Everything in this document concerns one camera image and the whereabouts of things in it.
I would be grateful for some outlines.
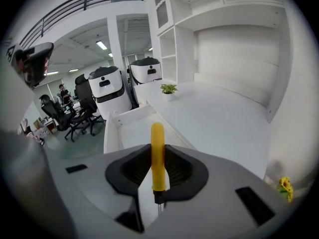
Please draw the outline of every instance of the black metal railing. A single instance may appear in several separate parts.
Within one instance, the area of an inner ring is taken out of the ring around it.
[[[44,16],[33,28],[26,34],[20,42],[23,49],[29,48],[37,39],[43,37],[46,31],[51,29],[62,19],[77,13],[78,11],[87,10],[97,4],[105,4],[116,1],[128,0],[68,0],[57,8],[50,11]]]

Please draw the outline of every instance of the potted plant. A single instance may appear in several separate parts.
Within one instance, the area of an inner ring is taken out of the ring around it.
[[[160,88],[166,101],[172,101],[174,99],[174,92],[177,91],[176,85],[161,84]]]

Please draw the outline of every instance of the desk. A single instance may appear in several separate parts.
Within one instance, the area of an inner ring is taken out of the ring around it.
[[[229,90],[202,82],[177,85],[175,99],[163,99],[163,81],[135,86],[188,147],[232,160],[263,179],[269,158],[266,109]]]
[[[77,110],[80,110],[80,109],[81,109],[81,104],[80,104],[80,102],[76,102],[76,103],[73,104],[72,107],[73,107],[74,110],[77,111]],[[64,113],[65,113],[65,114],[69,114],[69,113],[70,113],[70,110],[65,110]]]
[[[48,120],[44,120],[44,125],[50,131],[50,133],[52,133],[52,130],[55,129],[55,123],[52,118],[49,118]]]

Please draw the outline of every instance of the yellow handle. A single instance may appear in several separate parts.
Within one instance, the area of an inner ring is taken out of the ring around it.
[[[152,176],[154,191],[164,191],[165,167],[164,167],[164,127],[161,123],[155,122],[151,127],[151,146],[152,146]]]

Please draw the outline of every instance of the small green plant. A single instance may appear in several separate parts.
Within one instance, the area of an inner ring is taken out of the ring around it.
[[[177,91],[176,85],[172,84],[161,84],[160,88],[162,89],[162,93],[164,94],[173,94],[175,91]]]

